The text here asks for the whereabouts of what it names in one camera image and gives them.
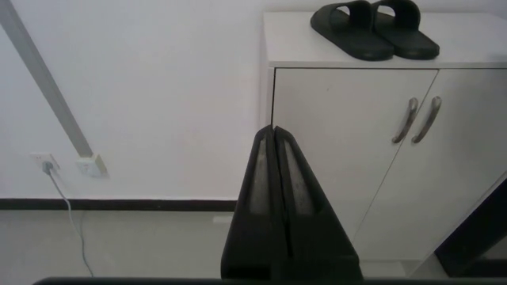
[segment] wall socket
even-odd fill
[[[39,166],[39,168],[41,168],[41,169],[42,169],[43,162],[50,162],[53,164],[54,169],[60,169],[58,163],[56,163],[56,160],[53,158],[53,156],[50,153],[31,153],[30,157],[37,164],[37,166]]]

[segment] power cord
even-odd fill
[[[51,181],[53,182],[56,190],[58,191],[58,193],[62,196],[62,199],[65,201],[65,203],[67,204],[67,208],[68,208],[68,211],[69,211],[69,219],[71,220],[71,224],[72,224],[72,227],[74,228],[76,234],[79,236],[79,239],[81,239],[81,257],[82,257],[82,261],[85,263],[85,266],[86,268],[88,268],[88,272],[90,272],[90,275],[93,277],[93,271],[92,269],[90,268],[90,266],[88,265],[88,261],[86,260],[86,255],[85,255],[85,239],[82,237],[82,231],[80,232],[78,230],[78,228],[76,227],[76,225],[74,224],[74,220],[72,219],[72,207],[71,207],[71,202],[69,202],[69,200],[65,197],[65,195],[62,193],[62,191],[60,190],[60,187],[58,187],[58,184],[56,184],[56,181],[55,181],[55,178],[53,177],[52,173],[51,173],[51,170],[54,169],[53,167],[53,164],[50,163],[49,161],[44,161],[42,163],[42,171],[44,171],[44,173],[46,173],[49,178],[51,178]]]

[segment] cabinet door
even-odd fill
[[[276,69],[273,125],[298,141],[352,240],[436,70]]]
[[[438,247],[505,178],[506,109],[507,70],[439,72],[356,235],[360,257],[424,260]]]

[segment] white cabinet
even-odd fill
[[[295,136],[361,260],[424,260],[507,177],[507,21],[423,13],[436,59],[365,62],[311,15],[264,15],[259,127]]]
[[[433,125],[418,135],[441,98]],[[441,70],[354,240],[367,260],[422,260],[507,170],[507,70]]]
[[[436,70],[278,69],[273,125],[298,140],[352,240]]]

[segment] white cable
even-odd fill
[[[58,187],[58,184],[56,184],[56,181],[55,181],[55,178],[53,178],[53,175],[51,174],[51,169],[53,168],[53,164],[51,165],[43,165],[43,171],[49,176],[49,178],[51,178],[51,181],[53,182],[56,190],[58,191],[58,193],[62,196],[62,199],[65,201],[65,203],[67,203],[67,208],[68,208],[68,212],[69,212],[69,219],[71,220],[71,224],[72,224],[72,227],[74,228],[76,234],[79,236],[79,239],[81,239],[81,257],[82,257],[82,261],[85,263],[85,266],[86,268],[88,268],[88,272],[90,272],[90,275],[93,277],[93,271],[92,269],[90,268],[90,266],[88,265],[88,261],[86,260],[86,255],[85,255],[85,239],[82,237],[82,230],[81,232],[78,230],[78,228],[76,227],[76,225],[74,224],[74,220],[72,219],[72,207],[71,207],[71,202],[69,202],[69,200],[65,197],[65,195],[62,193],[62,191],[60,190],[60,187]]]

